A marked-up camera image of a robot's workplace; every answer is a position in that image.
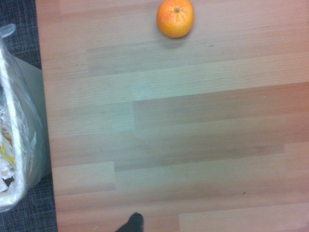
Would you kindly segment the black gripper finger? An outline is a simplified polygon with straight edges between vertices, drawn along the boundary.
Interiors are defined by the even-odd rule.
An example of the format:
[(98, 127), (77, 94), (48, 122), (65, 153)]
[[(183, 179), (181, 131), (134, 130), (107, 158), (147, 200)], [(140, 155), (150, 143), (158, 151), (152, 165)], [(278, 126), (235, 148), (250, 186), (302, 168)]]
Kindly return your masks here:
[(144, 218), (140, 213), (134, 213), (128, 221), (122, 225), (116, 232), (144, 232)]

